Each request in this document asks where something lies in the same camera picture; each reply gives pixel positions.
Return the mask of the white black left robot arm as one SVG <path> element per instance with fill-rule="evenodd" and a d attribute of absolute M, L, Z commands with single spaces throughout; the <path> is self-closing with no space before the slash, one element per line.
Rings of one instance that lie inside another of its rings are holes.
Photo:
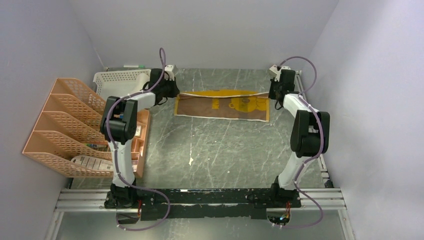
<path fill-rule="evenodd" d="M 131 73 L 134 76 L 129 86 L 106 99 L 100 123 L 100 132 L 110 147 L 113 162 L 113 180 L 104 202 L 106 209 L 128 209 L 138 203 L 131 150 L 138 113 L 180 93 L 175 65 Z"/>

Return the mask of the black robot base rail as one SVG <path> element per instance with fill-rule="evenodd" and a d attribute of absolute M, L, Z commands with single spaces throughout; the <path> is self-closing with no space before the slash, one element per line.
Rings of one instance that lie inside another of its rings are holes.
<path fill-rule="evenodd" d="M 162 188 L 137 189 L 138 202 L 131 208 L 113 208 L 118 213 L 134 210 L 141 221 L 194 218 L 266 219 L 268 209 L 300 208 L 300 194 L 292 199 L 275 199 L 269 188 Z"/>

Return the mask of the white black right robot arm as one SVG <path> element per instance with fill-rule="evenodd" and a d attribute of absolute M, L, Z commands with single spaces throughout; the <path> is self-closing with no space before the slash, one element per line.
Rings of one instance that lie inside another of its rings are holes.
<path fill-rule="evenodd" d="M 296 198 L 298 182 L 309 163 L 327 152 L 331 116 L 314 108 L 295 90 L 299 75 L 295 70 L 273 65 L 269 72 L 272 78 L 268 97 L 276 101 L 277 110 L 285 109 L 294 117 L 289 143 L 292 153 L 270 189 L 270 202 L 282 207 Z"/>

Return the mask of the yellow grey patterned towel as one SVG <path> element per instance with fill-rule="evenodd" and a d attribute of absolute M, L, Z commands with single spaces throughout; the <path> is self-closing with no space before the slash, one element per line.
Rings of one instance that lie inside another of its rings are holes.
<path fill-rule="evenodd" d="M 267 92 L 250 90 L 206 90 L 180 93 L 174 115 L 204 119 L 268 122 L 270 99 Z"/>

